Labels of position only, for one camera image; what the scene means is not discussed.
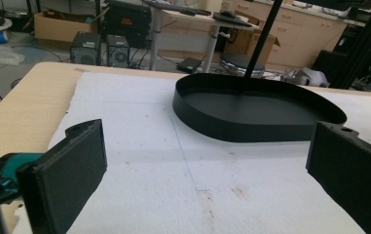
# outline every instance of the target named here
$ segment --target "floor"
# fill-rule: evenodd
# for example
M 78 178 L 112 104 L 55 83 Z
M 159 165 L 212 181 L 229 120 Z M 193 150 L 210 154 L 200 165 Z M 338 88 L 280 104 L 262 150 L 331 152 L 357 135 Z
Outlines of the floor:
M 57 62 L 70 62 L 68 51 L 61 50 L 47 50 L 38 46 L 38 41 L 28 33 L 11 32 L 7 44 L 0 44 L 0 47 L 8 47 L 14 53 L 23 55 L 25 57 L 23 62 L 19 65 L 3 65 L 0 64 L 0 100 L 5 97 L 11 89 L 20 81 L 21 78 L 38 62 L 43 61 L 57 61 Z M 102 53 L 103 64 L 105 61 L 105 52 Z M 149 53 L 146 50 L 132 49 L 130 51 L 132 61 L 140 61 L 141 68 L 147 69 L 149 63 Z M 158 58 L 158 71 L 163 72 L 176 72 L 184 73 L 176 69 L 176 65 L 182 59 L 178 58 Z M 225 73 L 228 72 L 220 65 L 214 63 L 210 69 L 211 73 Z M 267 74 L 271 78 L 275 77 L 274 74 Z

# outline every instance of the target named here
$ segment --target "black oval container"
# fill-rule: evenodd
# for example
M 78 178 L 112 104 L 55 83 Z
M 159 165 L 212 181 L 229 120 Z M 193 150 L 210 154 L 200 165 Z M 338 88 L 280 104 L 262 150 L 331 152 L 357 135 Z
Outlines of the black oval container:
M 217 74 L 178 80 L 172 105 L 193 130 L 230 142 L 311 140 L 315 121 L 347 121 L 337 105 L 296 85 Z

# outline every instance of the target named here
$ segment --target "desk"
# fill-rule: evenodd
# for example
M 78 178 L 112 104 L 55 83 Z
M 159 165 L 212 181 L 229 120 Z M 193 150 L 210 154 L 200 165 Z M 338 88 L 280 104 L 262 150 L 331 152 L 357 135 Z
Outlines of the desk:
M 58 62 L 35 65 L 0 102 L 0 157 L 11 152 L 45 152 L 65 115 L 76 83 L 84 71 L 179 79 L 182 74 L 88 66 Z M 308 88 L 349 95 L 370 96 L 357 91 Z M 15 226 L 17 204 L 3 206 L 10 228 Z
M 221 22 L 215 20 L 211 17 L 200 16 L 196 15 L 193 17 L 180 14 L 178 12 L 167 11 L 167 10 L 160 10 L 155 9 L 154 12 L 154 33 L 153 33 L 153 40 L 152 40 L 152 50 L 151 50 L 151 60 L 150 60 L 150 70 L 156 69 L 156 60 L 158 56 L 158 51 L 162 45 L 160 45 L 160 36 L 161 36 L 161 28 L 162 28 L 162 17 L 163 14 L 166 14 L 171 20 L 180 20 L 180 21 L 187 21 L 187 22 L 196 22 L 202 24 L 208 24 L 212 26 L 212 32 L 209 37 L 209 41 L 206 45 L 206 58 L 204 61 L 203 72 L 209 73 L 209 67 L 212 61 L 212 56 L 214 53 L 216 40 L 218 38 L 219 27 L 231 27 L 231 28 L 238 28 L 244 30 L 253 31 L 254 29 L 258 29 L 259 27 L 256 25 L 252 25 L 252 27 L 245 27 L 245 26 L 238 26 L 227 22 Z M 176 48 L 181 48 L 180 44 L 185 43 L 184 41 L 178 41 Z

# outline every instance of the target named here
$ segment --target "cardboard box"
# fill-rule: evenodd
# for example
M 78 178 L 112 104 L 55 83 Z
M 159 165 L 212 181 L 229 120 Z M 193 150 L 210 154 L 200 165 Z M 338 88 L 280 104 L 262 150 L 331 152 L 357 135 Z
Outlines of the cardboard box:
M 94 19 L 94 16 L 58 11 L 36 14 L 34 16 L 35 38 L 70 43 L 78 31 L 97 33 L 96 21 L 86 23 L 87 19 Z
M 256 24 L 262 28 L 264 25 L 264 22 L 259 20 L 256 17 L 253 17 L 249 14 L 240 12 L 240 11 L 235 11 L 235 14 L 237 16 L 243 16 L 245 18 L 248 18 L 248 22 L 252 24 Z M 227 54 L 243 54 L 248 57 L 252 57 L 252 53 L 255 50 L 255 47 L 257 46 L 258 39 L 260 38 L 261 35 L 261 30 L 256 29 L 254 31 L 247 31 L 247 30 L 236 30 L 235 37 L 230 38 L 227 40 L 227 43 L 225 44 L 225 49 L 224 53 Z M 280 46 L 279 40 L 277 37 L 273 35 L 268 35 L 267 41 L 264 44 L 264 47 L 261 51 L 260 57 L 258 58 L 258 61 L 263 63 L 264 65 L 268 61 L 268 57 L 270 56 L 271 50 L 273 46 Z

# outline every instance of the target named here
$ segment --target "cabinet drawer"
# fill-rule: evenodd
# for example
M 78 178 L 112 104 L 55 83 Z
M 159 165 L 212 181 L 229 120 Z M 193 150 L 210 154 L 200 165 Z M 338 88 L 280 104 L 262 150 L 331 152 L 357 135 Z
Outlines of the cabinet drawer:
M 301 26 L 283 21 L 275 21 L 271 28 L 271 34 L 276 36 L 283 45 L 292 46 L 297 40 Z
M 304 14 L 295 11 L 279 9 L 276 20 L 301 25 L 304 22 L 304 16 Z
M 237 2 L 235 10 L 254 16 L 259 20 L 265 21 L 267 19 L 268 13 L 271 10 L 271 6 L 256 2 L 251 3 L 247 1 L 239 1 Z

